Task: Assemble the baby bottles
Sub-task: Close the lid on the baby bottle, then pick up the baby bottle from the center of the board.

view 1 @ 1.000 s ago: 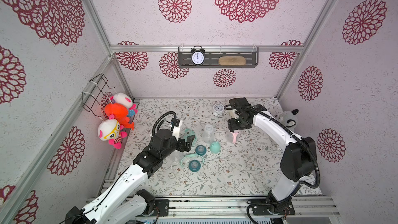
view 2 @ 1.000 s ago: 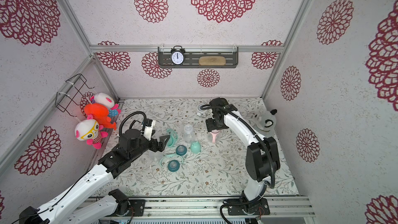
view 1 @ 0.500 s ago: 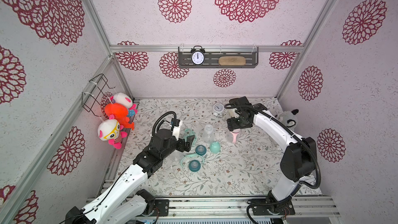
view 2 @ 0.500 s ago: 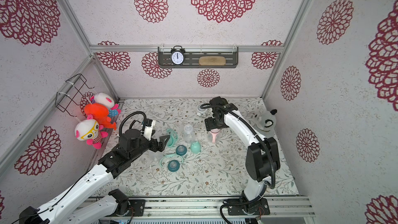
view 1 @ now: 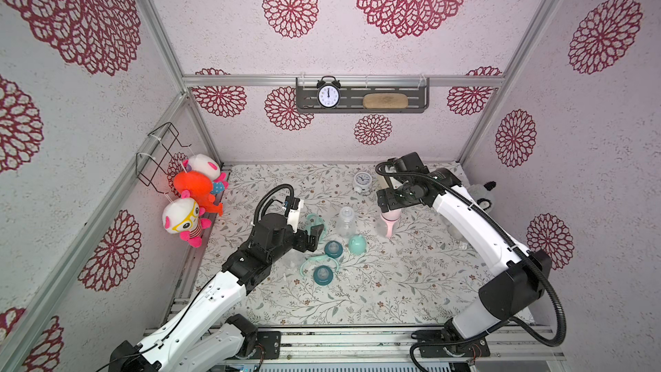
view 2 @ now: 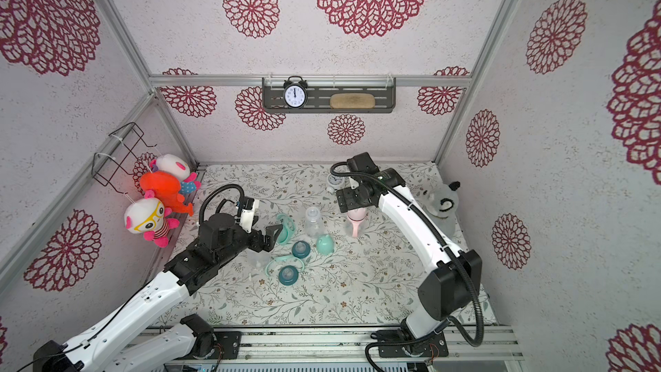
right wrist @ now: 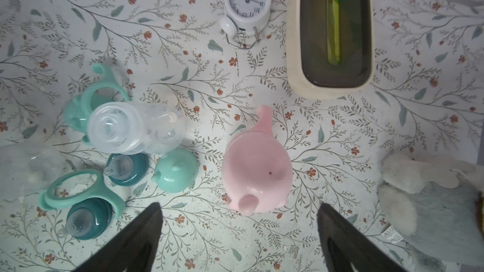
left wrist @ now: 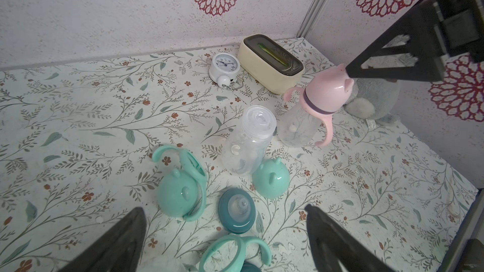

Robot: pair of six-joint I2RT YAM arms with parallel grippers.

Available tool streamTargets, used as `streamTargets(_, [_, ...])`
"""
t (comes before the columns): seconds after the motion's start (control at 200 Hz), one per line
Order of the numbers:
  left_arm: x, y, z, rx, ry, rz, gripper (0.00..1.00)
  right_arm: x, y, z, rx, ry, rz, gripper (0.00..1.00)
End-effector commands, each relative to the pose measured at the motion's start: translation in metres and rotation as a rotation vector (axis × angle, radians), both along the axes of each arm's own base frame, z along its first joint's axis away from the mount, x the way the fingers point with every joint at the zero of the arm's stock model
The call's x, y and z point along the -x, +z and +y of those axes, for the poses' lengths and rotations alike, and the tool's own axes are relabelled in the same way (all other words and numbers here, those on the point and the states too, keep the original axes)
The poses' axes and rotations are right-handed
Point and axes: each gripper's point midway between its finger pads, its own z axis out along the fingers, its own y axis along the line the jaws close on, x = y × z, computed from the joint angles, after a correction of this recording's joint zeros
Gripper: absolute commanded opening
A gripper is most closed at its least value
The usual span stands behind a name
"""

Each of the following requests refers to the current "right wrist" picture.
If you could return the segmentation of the pink bear cap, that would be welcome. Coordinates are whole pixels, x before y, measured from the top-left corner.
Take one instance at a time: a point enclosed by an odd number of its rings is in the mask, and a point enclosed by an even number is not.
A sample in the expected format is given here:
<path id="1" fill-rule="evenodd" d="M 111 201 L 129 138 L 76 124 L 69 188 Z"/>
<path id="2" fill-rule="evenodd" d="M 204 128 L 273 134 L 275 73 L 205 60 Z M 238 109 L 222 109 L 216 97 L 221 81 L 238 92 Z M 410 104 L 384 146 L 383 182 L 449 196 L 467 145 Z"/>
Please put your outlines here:
<path id="1" fill-rule="evenodd" d="M 292 162 L 275 137 L 246 131 L 228 145 L 222 165 L 230 209 L 248 216 L 286 205 L 292 187 Z"/>

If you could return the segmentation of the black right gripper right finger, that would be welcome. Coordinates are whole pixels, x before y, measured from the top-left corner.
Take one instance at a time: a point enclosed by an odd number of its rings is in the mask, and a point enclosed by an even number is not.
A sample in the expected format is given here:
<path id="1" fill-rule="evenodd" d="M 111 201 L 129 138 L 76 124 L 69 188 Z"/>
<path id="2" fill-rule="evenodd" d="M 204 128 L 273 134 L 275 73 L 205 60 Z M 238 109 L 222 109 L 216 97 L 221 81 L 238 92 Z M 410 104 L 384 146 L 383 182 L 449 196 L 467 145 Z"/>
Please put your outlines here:
<path id="1" fill-rule="evenodd" d="M 328 271 L 404 271 L 331 205 L 321 204 L 317 222 Z"/>

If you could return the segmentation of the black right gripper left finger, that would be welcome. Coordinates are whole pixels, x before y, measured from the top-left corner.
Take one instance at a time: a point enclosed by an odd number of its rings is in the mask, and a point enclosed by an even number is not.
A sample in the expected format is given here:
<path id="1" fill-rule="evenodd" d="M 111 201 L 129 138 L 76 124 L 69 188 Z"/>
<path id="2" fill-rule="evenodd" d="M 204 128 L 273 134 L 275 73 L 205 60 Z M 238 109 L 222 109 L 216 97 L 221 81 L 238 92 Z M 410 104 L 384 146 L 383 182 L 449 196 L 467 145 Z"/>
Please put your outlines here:
<path id="1" fill-rule="evenodd" d="M 162 226 L 161 206 L 152 203 L 76 271 L 151 271 Z"/>

